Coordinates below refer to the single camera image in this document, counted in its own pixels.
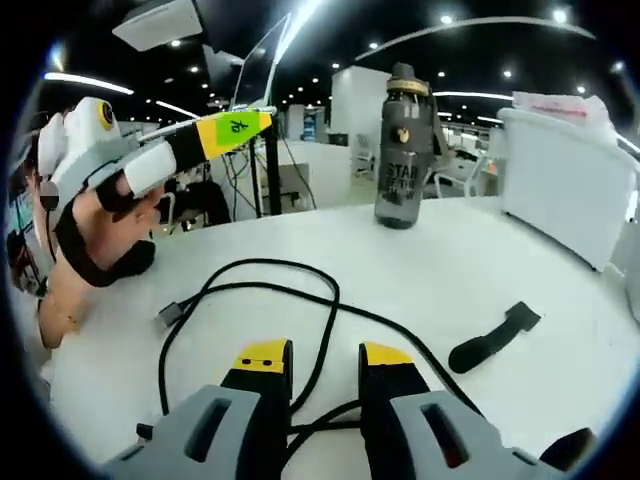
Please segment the person's right hand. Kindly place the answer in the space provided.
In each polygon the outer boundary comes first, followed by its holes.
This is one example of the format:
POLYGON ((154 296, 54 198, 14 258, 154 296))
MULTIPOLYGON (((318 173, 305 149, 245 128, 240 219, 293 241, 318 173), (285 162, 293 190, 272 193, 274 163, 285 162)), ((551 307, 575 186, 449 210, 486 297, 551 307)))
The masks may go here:
POLYGON ((569 472, 591 450, 596 436, 590 428, 581 428, 555 440, 539 459, 562 472, 569 472))

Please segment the person's left hand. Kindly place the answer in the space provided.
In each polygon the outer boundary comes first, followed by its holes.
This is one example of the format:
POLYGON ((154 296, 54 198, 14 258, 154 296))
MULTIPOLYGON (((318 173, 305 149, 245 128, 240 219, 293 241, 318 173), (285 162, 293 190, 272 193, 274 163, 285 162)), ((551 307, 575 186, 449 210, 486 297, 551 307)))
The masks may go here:
POLYGON ((103 288, 146 272, 155 258, 149 232, 158 225, 164 187, 137 198, 122 173, 74 197, 53 230, 56 266, 103 288))

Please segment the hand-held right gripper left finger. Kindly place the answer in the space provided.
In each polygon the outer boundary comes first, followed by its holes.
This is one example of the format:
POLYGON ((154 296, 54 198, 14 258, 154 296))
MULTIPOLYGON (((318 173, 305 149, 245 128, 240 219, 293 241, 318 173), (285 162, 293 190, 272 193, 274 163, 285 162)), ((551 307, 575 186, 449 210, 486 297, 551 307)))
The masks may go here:
POLYGON ((293 344, 245 347, 206 385, 105 465, 110 479, 278 479, 291 427, 293 344))

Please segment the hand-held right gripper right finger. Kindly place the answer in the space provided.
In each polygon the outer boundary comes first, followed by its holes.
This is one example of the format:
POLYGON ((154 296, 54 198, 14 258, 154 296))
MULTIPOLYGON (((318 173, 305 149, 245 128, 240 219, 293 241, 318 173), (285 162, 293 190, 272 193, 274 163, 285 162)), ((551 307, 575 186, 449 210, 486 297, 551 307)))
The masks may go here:
POLYGON ((359 345, 360 433, 373 479, 560 479, 455 395, 432 391, 412 358, 359 345))

